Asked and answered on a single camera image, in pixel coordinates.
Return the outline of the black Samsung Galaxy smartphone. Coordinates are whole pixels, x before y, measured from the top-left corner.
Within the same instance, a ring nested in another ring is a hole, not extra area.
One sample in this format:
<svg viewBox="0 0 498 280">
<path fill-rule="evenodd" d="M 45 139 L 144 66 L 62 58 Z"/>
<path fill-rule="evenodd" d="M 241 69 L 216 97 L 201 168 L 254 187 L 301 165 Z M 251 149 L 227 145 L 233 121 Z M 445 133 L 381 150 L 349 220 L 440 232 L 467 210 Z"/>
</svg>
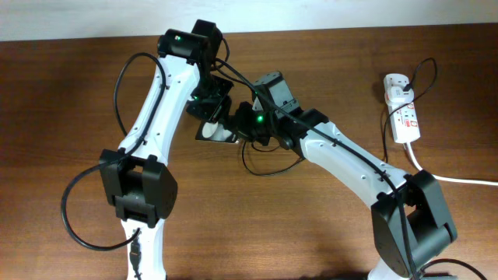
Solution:
<svg viewBox="0 0 498 280">
<path fill-rule="evenodd" d="M 236 134 L 226 130 L 222 124 L 202 122 L 199 125 L 195 139 L 205 142 L 218 142 L 226 144 L 238 144 L 239 139 Z"/>
</svg>

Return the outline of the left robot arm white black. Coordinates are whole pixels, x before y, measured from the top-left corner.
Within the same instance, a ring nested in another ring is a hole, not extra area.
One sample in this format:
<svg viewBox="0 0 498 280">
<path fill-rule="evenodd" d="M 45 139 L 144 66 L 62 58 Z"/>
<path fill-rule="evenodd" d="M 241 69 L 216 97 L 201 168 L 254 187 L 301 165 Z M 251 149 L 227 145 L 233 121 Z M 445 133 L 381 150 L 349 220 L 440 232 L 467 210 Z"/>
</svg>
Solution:
<svg viewBox="0 0 498 280">
<path fill-rule="evenodd" d="M 127 244 L 129 279 L 165 279 L 163 228 L 177 197 L 167 169 L 174 132 L 184 111 L 205 123 L 227 116 L 233 87 L 214 76 L 222 32 L 197 20 L 189 33 L 168 30 L 157 44 L 155 78 L 142 109 L 117 150 L 103 150 L 100 175 L 107 202 L 121 220 Z"/>
</svg>

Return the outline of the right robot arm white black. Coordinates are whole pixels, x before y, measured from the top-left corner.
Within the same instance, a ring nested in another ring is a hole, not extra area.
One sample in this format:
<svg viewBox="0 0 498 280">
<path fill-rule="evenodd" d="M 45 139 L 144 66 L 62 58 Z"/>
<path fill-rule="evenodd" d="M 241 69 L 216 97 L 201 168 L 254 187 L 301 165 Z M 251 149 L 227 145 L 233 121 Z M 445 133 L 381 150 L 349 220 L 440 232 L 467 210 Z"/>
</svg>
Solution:
<svg viewBox="0 0 498 280">
<path fill-rule="evenodd" d="M 436 178 L 425 170 L 413 175 L 371 155 L 343 136 L 321 112 L 255 110 L 244 102 L 227 124 L 249 142 L 270 138 L 327 170 L 370 209 L 374 246 L 380 262 L 370 279 L 421 279 L 457 239 L 457 230 Z"/>
</svg>

